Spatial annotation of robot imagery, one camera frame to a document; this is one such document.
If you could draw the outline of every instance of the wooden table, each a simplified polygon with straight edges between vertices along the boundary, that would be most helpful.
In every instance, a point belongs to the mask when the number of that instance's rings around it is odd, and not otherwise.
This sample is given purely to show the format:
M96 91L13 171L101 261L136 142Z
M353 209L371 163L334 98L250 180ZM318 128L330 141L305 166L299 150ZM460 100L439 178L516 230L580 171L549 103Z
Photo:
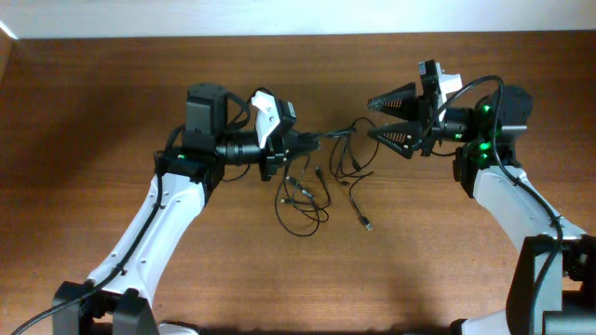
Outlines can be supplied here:
M596 234L595 54L596 33L19 41L0 87L0 331L47 308L62 281L84 281L110 252L148 190L152 151L183 122L186 89L198 82L243 97L267 86L294 103L297 129L322 131L362 115L391 122L366 101L419 83L420 60L436 59L465 82L500 74L535 98L518 144L530 180ZM461 103L493 90L479 87ZM357 146L364 157L374 144ZM328 178L331 147L313 155ZM276 220L279 176L260 182L253 169L222 184L161 278L156 318L408 330L503 308L516 252L454 182L451 164L382 148L355 192L374 229L359 224L346 189L329 178L331 219L307 239ZM282 215L303 224L295 212ZM29 333L49 330L46 321Z

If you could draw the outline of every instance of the green light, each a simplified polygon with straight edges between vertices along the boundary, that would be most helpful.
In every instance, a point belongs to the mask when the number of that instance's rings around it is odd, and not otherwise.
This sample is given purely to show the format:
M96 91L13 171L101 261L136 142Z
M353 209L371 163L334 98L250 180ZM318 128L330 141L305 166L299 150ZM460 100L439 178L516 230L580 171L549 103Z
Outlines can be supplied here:
M479 146L479 148L484 151L484 150L490 149L491 146L493 146L493 145L490 142L486 142L486 143L481 144Z

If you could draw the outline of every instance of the white background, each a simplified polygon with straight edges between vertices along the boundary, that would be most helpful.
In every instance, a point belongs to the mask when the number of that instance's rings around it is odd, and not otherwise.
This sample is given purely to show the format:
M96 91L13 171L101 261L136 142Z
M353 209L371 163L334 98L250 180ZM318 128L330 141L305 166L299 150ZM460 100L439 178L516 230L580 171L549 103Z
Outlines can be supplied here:
M583 30L596 0L0 0L0 21L18 38Z

